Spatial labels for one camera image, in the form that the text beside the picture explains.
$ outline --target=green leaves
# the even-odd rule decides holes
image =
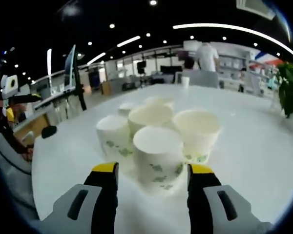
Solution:
[[[279,99],[287,118],[293,113],[293,65],[283,63],[278,66],[277,78],[282,81],[279,87]]]

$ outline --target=person's hand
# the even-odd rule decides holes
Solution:
[[[33,149],[27,149],[27,153],[22,154],[22,157],[24,158],[25,161],[31,162],[33,158]]]

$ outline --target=white paper cup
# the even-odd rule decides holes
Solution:
[[[127,103],[123,103],[122,105],[120,105],[120,107],[118,108],[118,114],[120,114],[121,116],[124,117],[128,117],[129,112],[135,107],[135,104],[131,103],[131,102],[127,102]]]
[[[190,77],[181,77],[181,83],[184,88],[188,88],[190,83]]]
[[[130,170],[133,166],[133,144],[127,118],[107,116],[97,123],[96,130],[107,159],[119,162],[120,170]]]
[[[157,195],[178,189],[182,184],[180,175],[186,169],[180,136],[166,128],[148,126],[136,133],[133,144],[138,183],[143,191]]]
[[[146,104],[162,104],[170,107],[172,110],[174,108],[174,99],[168,97],[148,97],[144,102]]]
[[[217,116],[207,111],[187,110],[176,114],[173,124],[185,143],[187,161],[206,163],[222,130]]]
[[[130,111],[128,116],[129,128],[132,136],[143,127],[163,126],[172,127],[172,109],[165,105],[141,105]]]

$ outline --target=gray chair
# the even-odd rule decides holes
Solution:
[[[218,88],[219,79],[216,72],[186,70],[182,72],[183,77],[190,77],[189,85],[199,85],[203,87]]]
[[[15,152],[1,133],[0,171],[19,213],[27,220],[39,219],[33,197],[31,164]]]

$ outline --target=table surface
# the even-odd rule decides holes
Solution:
[[[208,165],[222,184],[232,186],[252,205],[261,221],[275,223],[293,198],[293,134],[271,100],[228,90],[161,84],[139,89],[88,109],[61,123],[58,132],[35,141],[32,162],[34,200],[41,220],[53,203],[83,183],[94,165],[104,162],[96,123],[116,114],[123,102],[151,96],[174,98],[175,113],[203,108],[224,127]],[[119,176],[115,230],[120,233],[190,233],[186,188],[171,197],[147,197],[124,175]]]

